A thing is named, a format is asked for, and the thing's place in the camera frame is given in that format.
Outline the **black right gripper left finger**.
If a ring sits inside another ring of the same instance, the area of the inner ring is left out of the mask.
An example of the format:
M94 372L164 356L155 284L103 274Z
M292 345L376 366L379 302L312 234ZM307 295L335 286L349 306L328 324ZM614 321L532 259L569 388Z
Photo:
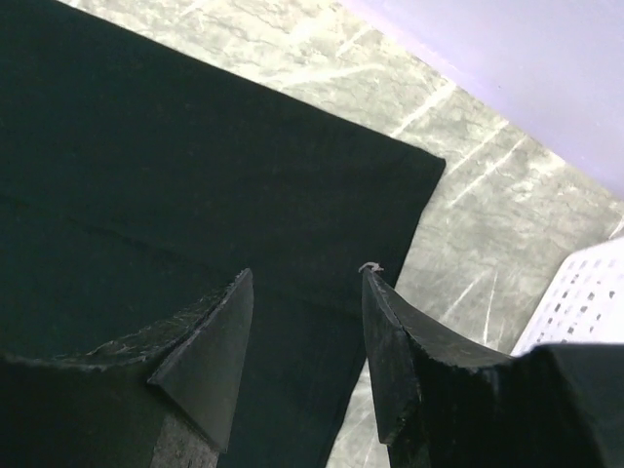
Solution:
M5 467L214 467L227 451L254 277L172 318L50 360L1 356Z

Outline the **black t-shirt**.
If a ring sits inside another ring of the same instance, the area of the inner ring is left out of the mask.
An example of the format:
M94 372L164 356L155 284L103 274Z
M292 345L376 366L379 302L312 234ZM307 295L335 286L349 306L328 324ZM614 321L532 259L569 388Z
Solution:
M227 451L323 467L446 163L58 1L1 5L1 356L50 360L253 274Z

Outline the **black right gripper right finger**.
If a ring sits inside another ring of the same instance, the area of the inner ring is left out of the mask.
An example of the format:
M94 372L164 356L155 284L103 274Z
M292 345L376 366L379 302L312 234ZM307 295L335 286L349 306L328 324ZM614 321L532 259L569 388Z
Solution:
M623 348L547 344L511 357L447 328L363 267L379 441L394 467L619 467Z

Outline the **white plastic mesh basket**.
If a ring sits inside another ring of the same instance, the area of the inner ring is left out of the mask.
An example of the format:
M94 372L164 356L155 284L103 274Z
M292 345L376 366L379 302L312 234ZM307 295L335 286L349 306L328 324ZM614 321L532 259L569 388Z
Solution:
M623 342L623 239L570 254L511 354L546 343Z

